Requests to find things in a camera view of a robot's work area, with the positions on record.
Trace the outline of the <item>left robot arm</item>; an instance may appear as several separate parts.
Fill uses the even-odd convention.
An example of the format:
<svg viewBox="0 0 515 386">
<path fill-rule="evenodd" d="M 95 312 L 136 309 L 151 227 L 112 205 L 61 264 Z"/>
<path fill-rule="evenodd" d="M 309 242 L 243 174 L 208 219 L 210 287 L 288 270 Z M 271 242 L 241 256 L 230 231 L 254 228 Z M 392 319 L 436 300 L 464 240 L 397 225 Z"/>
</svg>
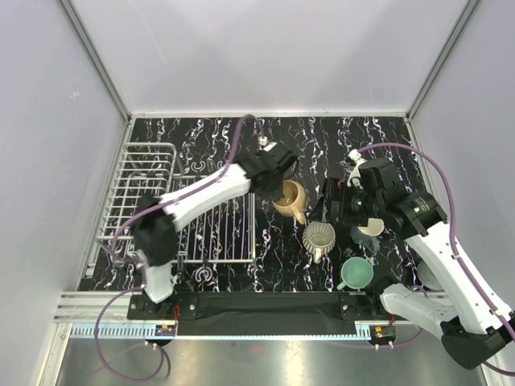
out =
<svg viewBox="0 0 515 386">
<path fill-rule="evenodd" d="M 248 193 L 280 199 L 284 174 L 297 161 L 283 143 L 272 142 L 254 154 L 236 155 L 219 171 L 181 190 L 141 198 L 130 230 L 142 256 L 145 309 L 153 318 L 164 319 L 173 310 L 171 265 L 179 255 L 180 231 L 205 212 Z"/>
</svg>

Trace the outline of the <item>grey glazed mug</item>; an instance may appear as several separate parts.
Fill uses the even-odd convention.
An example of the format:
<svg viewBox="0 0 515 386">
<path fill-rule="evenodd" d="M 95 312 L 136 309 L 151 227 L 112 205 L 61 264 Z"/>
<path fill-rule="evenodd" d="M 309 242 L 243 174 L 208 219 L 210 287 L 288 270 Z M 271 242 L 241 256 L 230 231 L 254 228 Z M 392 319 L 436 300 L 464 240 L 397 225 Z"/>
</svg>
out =
<svg viewBox="0 0 515 386">
<path fill-rule="evenodd" d="M 420 261 L 417 266 L 418 279 L 423 286 L 432 291 L 443 291 L 442 285 L 439 280 L 433 274 L 429 266 L 425 261 Z"/>
</svg>

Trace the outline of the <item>tan ceramic mug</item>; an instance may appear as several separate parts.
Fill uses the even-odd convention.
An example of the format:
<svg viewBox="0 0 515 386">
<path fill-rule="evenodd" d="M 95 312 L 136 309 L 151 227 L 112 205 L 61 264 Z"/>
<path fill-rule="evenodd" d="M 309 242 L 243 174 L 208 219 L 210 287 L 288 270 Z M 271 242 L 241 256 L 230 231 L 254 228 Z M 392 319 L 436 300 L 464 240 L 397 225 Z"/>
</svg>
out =
<svg viewBox="0 0 515 386">
<path fill-rule="evenodd" d="M 274 201 L 279 214 L 295 218 L 301 225 L 306 223 L 307 193 L 303 186 L 293 180 L 285 180 L 282 185 L 282 198 Z"/>
</svg>

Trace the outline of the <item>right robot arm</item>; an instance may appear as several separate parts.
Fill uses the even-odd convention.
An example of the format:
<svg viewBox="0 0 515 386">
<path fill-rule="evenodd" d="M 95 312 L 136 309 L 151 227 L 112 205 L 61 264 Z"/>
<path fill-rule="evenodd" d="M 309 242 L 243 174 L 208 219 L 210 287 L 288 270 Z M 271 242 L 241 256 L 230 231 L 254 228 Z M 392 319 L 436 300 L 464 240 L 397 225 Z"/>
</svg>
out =
<svg viewBox="0 0 515 386">
<path fill-rule="evenodd" d="M 408 192 L 387 158 L 364 161 L 348 180 L 328 178 L 322 219 L 344 226 L 380 219 L 428 265 L 450 305 L 383 279 L 365 299 L 374 319 L 395 314 L 431 333 L 461 367 L 473 369 L 514 340 L 514 312 L 500 300 L 451 235 L 447 214 L 426 191 Z"/>
</svg>

